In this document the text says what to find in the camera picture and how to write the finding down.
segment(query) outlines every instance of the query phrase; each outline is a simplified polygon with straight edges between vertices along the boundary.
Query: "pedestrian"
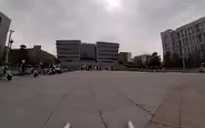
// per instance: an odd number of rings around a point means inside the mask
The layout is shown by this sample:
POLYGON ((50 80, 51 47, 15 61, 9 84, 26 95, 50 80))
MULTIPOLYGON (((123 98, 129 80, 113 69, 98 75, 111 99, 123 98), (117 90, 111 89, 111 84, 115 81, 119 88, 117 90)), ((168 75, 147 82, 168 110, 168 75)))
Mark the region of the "pedestrian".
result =
POLYGON ((25 74, 25 66, 26 66, 26 60, 22 60, 22 63, 21 63, 21 65, 20 65, 21 75, 22 75, 22 76, 25 74))

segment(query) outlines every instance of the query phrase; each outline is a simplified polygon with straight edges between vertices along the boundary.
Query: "paved ground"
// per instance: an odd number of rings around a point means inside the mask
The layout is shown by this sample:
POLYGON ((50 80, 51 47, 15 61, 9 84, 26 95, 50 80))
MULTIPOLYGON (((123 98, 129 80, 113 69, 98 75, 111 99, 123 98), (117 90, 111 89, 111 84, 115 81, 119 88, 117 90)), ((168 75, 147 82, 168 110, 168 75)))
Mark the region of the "paved ground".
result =
POLYGON ((71 72, 0 81, 0 128, 205 128, 205 74, 71 72))

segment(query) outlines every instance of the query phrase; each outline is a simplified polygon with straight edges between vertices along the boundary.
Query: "overcast sky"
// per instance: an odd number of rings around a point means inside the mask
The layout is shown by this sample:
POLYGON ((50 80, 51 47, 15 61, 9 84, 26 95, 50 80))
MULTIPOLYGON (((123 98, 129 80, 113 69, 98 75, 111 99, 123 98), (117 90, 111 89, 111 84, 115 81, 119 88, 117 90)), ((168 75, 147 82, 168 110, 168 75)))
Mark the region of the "overcast sky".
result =
POLYGON ((162 53, 160 32, 205 16, 205 0, 0 0, 12 19, 14 46, 55 40, 112 41, 134 55, 162 53))

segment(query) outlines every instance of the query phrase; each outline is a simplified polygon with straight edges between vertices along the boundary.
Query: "scooter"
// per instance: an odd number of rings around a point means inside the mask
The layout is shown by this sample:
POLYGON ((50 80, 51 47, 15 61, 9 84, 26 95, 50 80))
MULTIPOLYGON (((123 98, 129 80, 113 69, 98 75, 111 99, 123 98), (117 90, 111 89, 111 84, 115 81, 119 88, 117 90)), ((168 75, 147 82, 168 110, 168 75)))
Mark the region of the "scooter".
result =
POLYGON ((31 73, 32 73, 32 75, 33 75, 34 77, 38 77, 38 76, 39 76, 39 72, 37 71, 36 68, 33 68, 33 69, 31 70, 31 73))
POLYGON ((9 70, 7 66, 3 68, 3 75, 6 77, 8 81, 11 81, 13 78, 12 72, 9 70))

